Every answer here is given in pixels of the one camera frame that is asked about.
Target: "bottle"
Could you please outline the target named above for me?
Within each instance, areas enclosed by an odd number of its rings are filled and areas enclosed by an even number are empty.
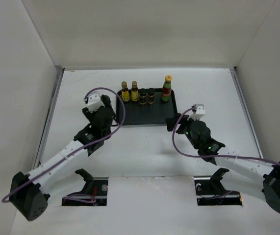
[[[168,102],[170,100],[171,96],[171,79],[172,77],[170,75],[167,75],[165,77],[165,82],[163,89],[161,90],[161,100],[163,102]]]
[[[139,100],[140,100],[140,104],[144,105],[146,104],[146,89],[142,88],[139,91]]]
[[[155,89],[149,88],[148,89],[148,103],[153,104],[154,103],[154,96],[155,96]]]
[[[121,83],[121,97],[123,102],[128,102],[130,100],[130,96],[129,96],[129,90],[127,87],[127,83],[126,82],[122,82]]]
[[[136,81],[132,82],[131,99],[134,102],[138,102],[139,100],[139,89]]]

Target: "tray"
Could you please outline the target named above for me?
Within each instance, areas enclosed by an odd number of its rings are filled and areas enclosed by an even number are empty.
[[[161,88],[155,88],[154,103],[141,105],[138,102],[130,101],[125,104],[126,118],[123,126],[129,125],[149,125],[149,124],[165,124],[166,118],[173,118],[177,114],[177,105],[175,93],[171,91],[171,99],[167,103],[161,102]],[[116,99],[116,115],[118,122],[122,120],[122,107],[118,99]]]

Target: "white wall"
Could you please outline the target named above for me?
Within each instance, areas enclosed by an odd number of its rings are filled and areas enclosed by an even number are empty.
[[[242,58],[237,74],[263,155],[280,161],[280,0]]]
[[[64,67],[236,66],[275,0],[23,0]]]
[[[56,69],[20,0],[0,0],[0,201],[36,152]],[[0,202],[0,235],[15,209]]]

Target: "table surface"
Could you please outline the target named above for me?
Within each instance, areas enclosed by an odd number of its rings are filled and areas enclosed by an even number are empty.
[[[77,70],[64,73],[42,162],[86,126],[81,109],[92,88],[118,91],[122,81],[161,87],[168,74],[178,112],[204,104],[202,120],[226,145],[220,153],[259,157],[229,69]],[[100,93],[109,95],[116,110],[115,95]],[[176,143],[183,152],[197,154],[184,136],[176,135]],[[60,207],[62,196],[84,185],[74,174],[53,185],[56,193],[37,220],[27,223],[17,213],[12,234],[280,234],[280,215],[245,194],[242,207],[198,207],[191,176],[211,175],[218,167],[179,155],[165,125],[123,126],[80,168],[110,177],[107,207]]]

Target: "yellow bottle cap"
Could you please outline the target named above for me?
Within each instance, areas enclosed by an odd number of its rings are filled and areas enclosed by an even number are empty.
[[[171,82],[171,79],[172,79],[172,77],[171,77],[170,75],[167,75],[167,76],[165,77],[165,81],[166,81],[166,82]]]

